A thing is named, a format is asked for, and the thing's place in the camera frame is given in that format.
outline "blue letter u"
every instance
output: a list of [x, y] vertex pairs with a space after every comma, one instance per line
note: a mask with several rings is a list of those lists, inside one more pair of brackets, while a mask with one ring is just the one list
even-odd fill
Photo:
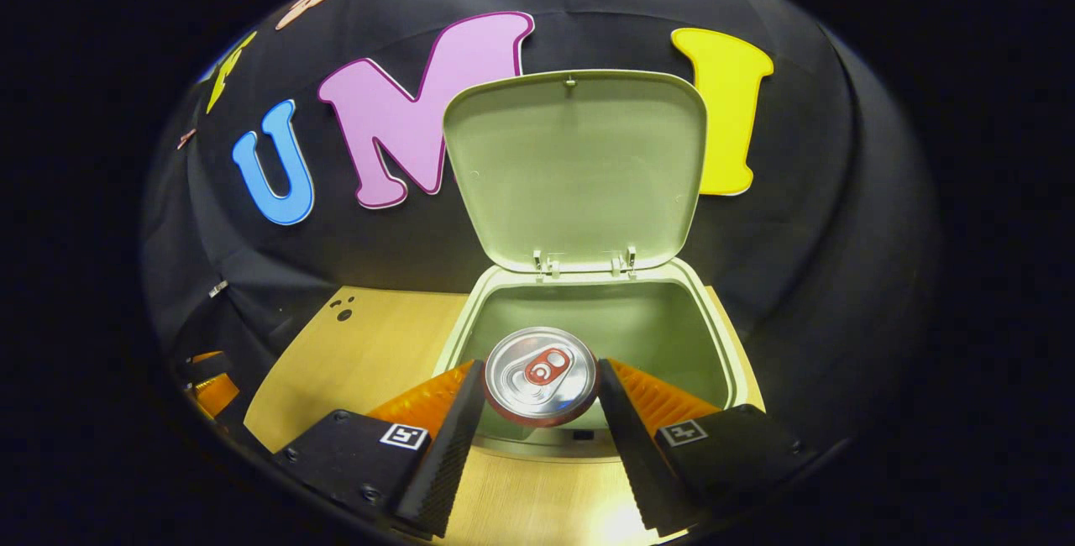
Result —
[[239, 163], [239, 170], [243, 172], [243, 182], [246, 183], [246, 189], [249, 190], [250, 198], [254, 198], [254, 203], [267, 219], [277, 225], [295, 225], [314, 210], [314, 183], [310, 177], [306, 160], [299, 150], [299, 143], [295, 140], [291, 114], [295, 114], [295, 102], [288, 99], [269, 110], [261, 120], [261, 130], [272, 136], [281, 163], [287, 172], [290, 190], [284, 197], [273, 192], [266, 179], [264, 171], [261, 170], [261, 162], [254, 152], [258, 143], [257, 132], [253, 130], [246, 132], [231, 150], [231, 159]]

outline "pink letter m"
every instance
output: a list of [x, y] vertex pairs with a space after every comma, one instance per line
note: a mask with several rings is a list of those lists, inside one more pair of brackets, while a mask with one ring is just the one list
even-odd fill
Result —
[[321, 83], [319, 98], [335, 110], [358, 174], [360, 205], [387, 209], [406, 199], [405, 183], [388, 174], [381, 150], [426, 193], [441, 190], [445, 106], [470, 86], [520, 75], [519, 47], [533, 29], [524, 13], [449, 25], [433, 42], [415, 98], [372, 59], [347, 63]]

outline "green bin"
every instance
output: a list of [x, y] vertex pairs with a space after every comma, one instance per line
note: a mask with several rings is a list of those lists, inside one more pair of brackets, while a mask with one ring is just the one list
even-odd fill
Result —
[[[745, 403], [743, 360], [676, 258], [698, 202], [706, 116], [690, 83], [649, 71], [550, 71], [457, 95], [444, 114], [447, 152], [494, 264], [434, 374], [545, 325], [718, 407]], [[616, 455], [600, 399], [553, 429], [514, 425], [487, 405], [474, 445], [515, 457]]]

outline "bin lid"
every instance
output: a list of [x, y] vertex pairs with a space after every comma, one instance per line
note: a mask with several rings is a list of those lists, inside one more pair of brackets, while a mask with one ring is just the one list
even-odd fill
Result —
[[610, 271], [631, 250], [634, 268], [653, 268], [690, 231], [706, 116], [676, 75], [549, 71], [460, 91], [444, 140], [474, 231], [500, 267]]

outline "yellow letter i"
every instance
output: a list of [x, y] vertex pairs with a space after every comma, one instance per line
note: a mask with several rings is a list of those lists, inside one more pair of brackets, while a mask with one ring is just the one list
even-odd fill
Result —
[[773, 60], [739, 38], [696, 27], [674, 30], [672, 44], [694, 64], [694, 87], [710, 112], [700, 193], [740, 195], [754, 179], [746, 153], [758, 89]]

